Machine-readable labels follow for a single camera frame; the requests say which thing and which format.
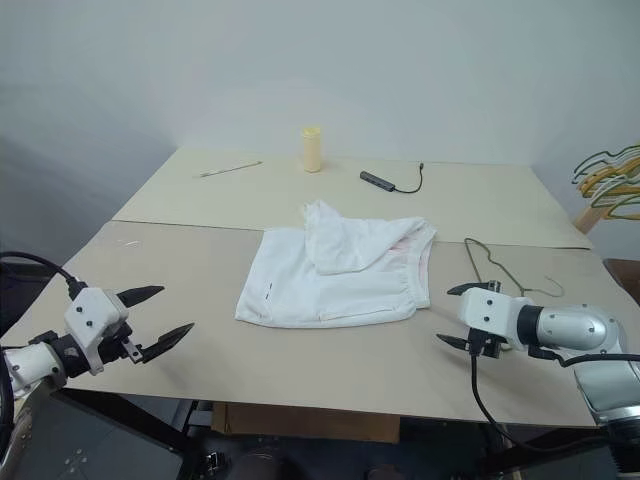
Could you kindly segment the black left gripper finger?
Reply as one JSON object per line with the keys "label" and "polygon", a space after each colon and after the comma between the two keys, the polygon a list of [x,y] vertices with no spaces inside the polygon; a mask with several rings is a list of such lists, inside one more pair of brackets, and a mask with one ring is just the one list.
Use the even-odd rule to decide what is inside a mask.
{"label": "black left gripper finger", "polygon": [[131,288],[117,294],[117,297],[126,308],[131,308],[142,302],[147,301],[154,295],[162,292],[165,289],[160,285],[149,285],[144,287]]}
{"label": "black left gripper finger", "polygon": [[177,327],[161,335],[154,344],[142,348],[140,350],[142,354],[142,362],[148,363],[151,360],[154,360],[155,358],[174,348],[193,327],[194,323],[189,323]]}

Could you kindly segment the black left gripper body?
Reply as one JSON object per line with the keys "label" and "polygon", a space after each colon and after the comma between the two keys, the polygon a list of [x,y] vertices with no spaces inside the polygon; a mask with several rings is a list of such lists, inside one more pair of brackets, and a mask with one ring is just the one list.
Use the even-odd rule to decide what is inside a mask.
{"label": "black left gripper body", "polygon": [[130,340],[132,332],[131,327],[123,323],[114,333],[109,333],[102,339],[98,345],[98,354],[103,364],[126,358],[134,364],[143,361],[141,347]]}

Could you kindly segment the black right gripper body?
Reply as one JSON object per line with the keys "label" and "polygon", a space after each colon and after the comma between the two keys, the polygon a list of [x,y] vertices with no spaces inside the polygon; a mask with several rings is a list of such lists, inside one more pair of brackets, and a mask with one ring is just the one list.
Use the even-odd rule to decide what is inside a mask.
{"label": "black right gripper body", "polygon": [[498,359],[501,355],[501,347],[506,343],[506,339],[484,330],[470,328],[467,342],[468,352],[471,356]]}

